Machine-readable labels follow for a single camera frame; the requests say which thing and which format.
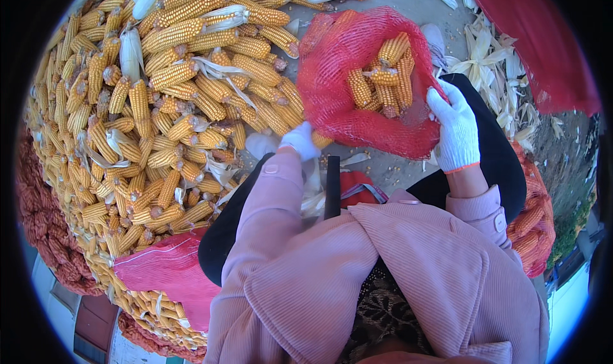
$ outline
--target pink corduroy jacket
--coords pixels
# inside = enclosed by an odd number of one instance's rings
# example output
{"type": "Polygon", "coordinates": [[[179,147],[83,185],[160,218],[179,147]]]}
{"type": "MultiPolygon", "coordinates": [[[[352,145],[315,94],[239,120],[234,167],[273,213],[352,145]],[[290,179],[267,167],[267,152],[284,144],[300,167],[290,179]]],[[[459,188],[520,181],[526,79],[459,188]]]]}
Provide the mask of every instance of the pink corduroy jacket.
{"type": "Polygon", "coordinates": [[[506,237],[497,186],[447,211],[403,190],[302,230],[300,161],[264,164],[211,303],[204,363],[334,363],[382,257],[436,356],[543,363],[546,310],[506,237]]]}

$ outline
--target pile of corn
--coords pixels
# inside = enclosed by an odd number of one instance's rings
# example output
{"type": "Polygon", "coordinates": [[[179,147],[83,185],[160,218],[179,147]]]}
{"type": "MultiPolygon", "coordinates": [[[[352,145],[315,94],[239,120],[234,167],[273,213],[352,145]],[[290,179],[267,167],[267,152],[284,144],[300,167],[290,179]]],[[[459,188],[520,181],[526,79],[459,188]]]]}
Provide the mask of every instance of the pile of corn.
{"type": "MultiPolygon", "coordinates": [[[[307,0],[156,0],[136,20],[134,0],[84,0],[53,34],[34,77],[26,124],[98,288],[173,345],[196,349],[206,334],[164,292],[129,291],[113,261],[215,220],[220,199],[240,184],[219,179],[219,166],[234,171],[245,125],[282,136],[304,120],[294,83],[279,74],[287,62],[270,52],[272,43],[298,56],[298,39],[283,28],[289,16],[274,10],[290,1],[333,10],[307,0]],[[207,31],[235,18],[213,10],[236,5],[246,23],[207,31]],[[148,83],[122,75],[129,31],[140,37],[137,75],[148,83]],[[242,73],[209,79],[204,64],[242,73]]],[[[332,142],[313,139],[320,148],[332,142]]]]}
{"type": "Polygon", "coordinates": [[[396,38],[386,40],[367,67],[351,70],[347,76],[356,108],[379,111],[387,118],[399,116],[413,103],[414,66],[407,33],[400,32],[396,38]]]}

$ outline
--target gloved hand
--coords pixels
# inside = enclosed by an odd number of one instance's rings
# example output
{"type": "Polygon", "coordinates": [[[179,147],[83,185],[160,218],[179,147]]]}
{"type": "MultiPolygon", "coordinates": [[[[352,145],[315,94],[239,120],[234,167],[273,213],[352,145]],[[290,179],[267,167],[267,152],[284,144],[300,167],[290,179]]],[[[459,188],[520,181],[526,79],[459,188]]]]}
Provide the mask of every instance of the gloved hand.
{"type": "Polygon", "coordinates": [[[281,138],[279,148],[286,146],[293,147],[296,153],[300,155],[300,160],[302,162],[318,157],[321,150],[313,145],[311,132],[311,124],[309,122],[303,122],[281,138]]]}
{"type": "Polygon", "coordinates": [[[428,89],[426,101],[441,123],[436,161],[445,174],[450,174],[480,162],[479,137],[474,113],[460,90],[443,80],[438,82],[451,105],[433,87],[428,89]]]}

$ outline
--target jacket button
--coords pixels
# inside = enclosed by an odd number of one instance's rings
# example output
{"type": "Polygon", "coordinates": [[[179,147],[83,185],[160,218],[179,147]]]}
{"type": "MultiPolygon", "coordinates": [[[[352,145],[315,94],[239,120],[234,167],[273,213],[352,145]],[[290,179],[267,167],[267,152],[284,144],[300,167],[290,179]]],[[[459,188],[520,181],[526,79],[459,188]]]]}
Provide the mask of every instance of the jacket button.
{"type": "Polygon", "coordinates": [[[494,218],[494,228],[496,232],[501,232],[506,228],[506,219],[504,218],[504,214],[498,214],[494,218]]]}
{"type": "Polygon", "coordinates": [[[276,164],[269,164],[264,168],[266,174],[276,174],[279,171],[279,166],[276,164]]]}

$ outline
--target orange mesh bag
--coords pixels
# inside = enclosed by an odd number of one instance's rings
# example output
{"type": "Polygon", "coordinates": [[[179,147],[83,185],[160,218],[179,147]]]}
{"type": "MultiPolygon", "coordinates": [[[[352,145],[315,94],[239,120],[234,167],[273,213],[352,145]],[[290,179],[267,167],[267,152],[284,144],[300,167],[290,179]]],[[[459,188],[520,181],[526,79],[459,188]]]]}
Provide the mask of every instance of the orange mesh bag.
{"type": "Polygon", "coordinates": [[[533,278],[545,271],[556,239],[554,210],[538,169],[526,158],[519,143],[513,142],[512,146],[526,177],[526,202],[506,233],[513,242],[513,249],[522,258],[524,272],[533,278]]]}
{"type": "Polygon", "coordinates": [[[305,117],[317,131],[349,146],[370,146],[405,158],[425,159],[438,143],[439,125],[428,117],[428,87],[444,97],[432,76],[428,42],[419,26],[390,7],[358,13],[346,10],[313,18],[300,41],[296,85],[305,117]],[[363,69],[387,39],[409,35],[415,67],[411,74],[413,103],[400,117],[355,110],[346,80],[351,70],[363,69]]]}

